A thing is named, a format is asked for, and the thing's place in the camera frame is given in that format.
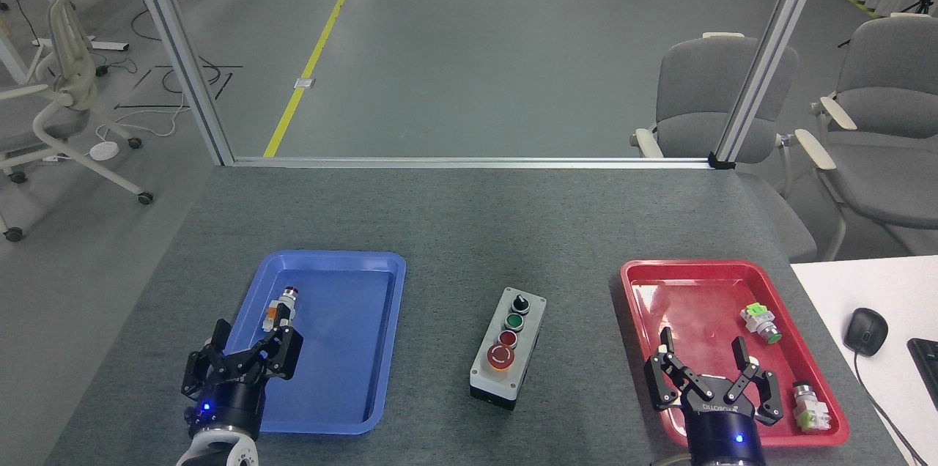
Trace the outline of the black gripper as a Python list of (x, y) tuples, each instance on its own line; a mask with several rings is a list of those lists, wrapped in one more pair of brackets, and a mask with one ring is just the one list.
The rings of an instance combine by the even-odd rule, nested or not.
[[(774, 426), (783, 419), (776, 373), (763, 369), (750, 355), (743, 336), (734, 339), (733, 354), (740, 371), (733, 382), (733, 403), (720, 395), (710, 400), (701, 397), (701, 379), (677, 358), (670, 327), (661, 329), (660, 345), (644, 363), (644, 379), (653, 408), (666, 410), (682, 402), (690, 464), (764, 465), (755, 420)], [(744, 395), (751, 383), (755, 383), (759, 392), (755, 409)]]
[(182, 393), (196, 402), (185, 409), (188, 436), (228, 427), (258, 438), (267, 399), (265, 376), (291, 380), (303, 345), (303, 336), (291, 325), (289, 316), (288, 306), (277, 305), (273, 326), (251, 348), (249, 363), (264, 375), (255, 380), (239, 378), (237, 365), (243, 359), (239, 352), (224, 354), (231, 323), (225, 319), (215, 322), (211, 337), (190, 354), (185, 366)]

